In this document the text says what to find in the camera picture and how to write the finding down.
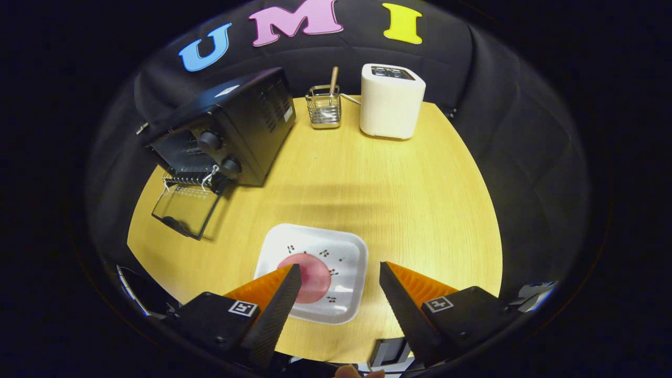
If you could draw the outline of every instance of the utensil holder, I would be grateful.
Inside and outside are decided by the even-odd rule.
[[[330,85],[316,85],[306,93],[310,125],[313,128],[341,126],[341,95],[338,85],[329,93]]]

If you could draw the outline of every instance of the blue letter u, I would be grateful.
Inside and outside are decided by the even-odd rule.
[[[214,41],[214,50],[208,56],[201,57],[198,54],[198,44],[201,43],[201,40],[192,42],[183,48],[178,55],[182,57],[184,68],[186,68],[187,71],[199,71],[221,58],[228,49],[226,29],[228,29],[229,26],[231,26],[230,22],[208,34],[208,37],[212,37]]]

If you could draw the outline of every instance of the black toaster oven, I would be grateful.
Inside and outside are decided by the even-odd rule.
[[[282,68],[227,81],[180,106],[146,145],[166,169],[152,215],[200,239],[228,185],[263,185],[295,119]]]

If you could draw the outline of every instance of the square plate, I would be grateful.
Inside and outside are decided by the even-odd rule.
[[[368,263],[368,248],[359,236],[282,223],[266,234],[254,278],[281,263],[301,265],[303,283],[291,317],[343,324],[357,315]]]

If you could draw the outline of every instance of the round table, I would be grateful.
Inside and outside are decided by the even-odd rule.
[[[146,183],[128,246],[178,301],[224,294],[253,280],[266,233],[293,223],[359,235],[369,250],[359,313],[337,326],[289,317],[278,352],[332,363],[367,361],[377,339],[403,333],[378,284],[390,261],[457,289],[499,294],[497,218],[483,178],[462,139],[436,105],[423,103],[412,138],[369,137],[359,105],[343,100],[341,126],[315,130],[306,100],[294,99],[296,124],[265,186],[238,186],[217,205],[200,241],[151,216],[163,168]]]

